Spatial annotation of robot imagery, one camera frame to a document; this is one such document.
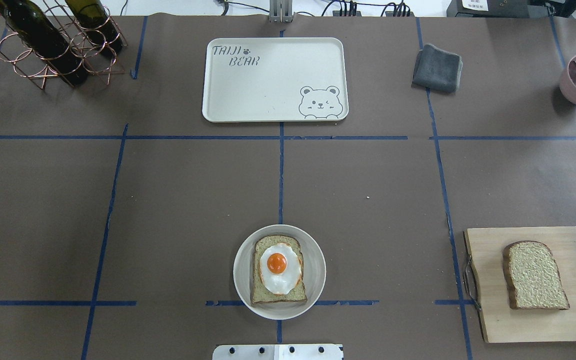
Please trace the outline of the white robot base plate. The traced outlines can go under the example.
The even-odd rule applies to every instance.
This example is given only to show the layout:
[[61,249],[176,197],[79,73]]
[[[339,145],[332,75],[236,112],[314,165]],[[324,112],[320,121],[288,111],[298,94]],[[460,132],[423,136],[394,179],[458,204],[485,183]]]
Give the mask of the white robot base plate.
[[343,360],[342,344],[223,344],[215,347],[213,360]]

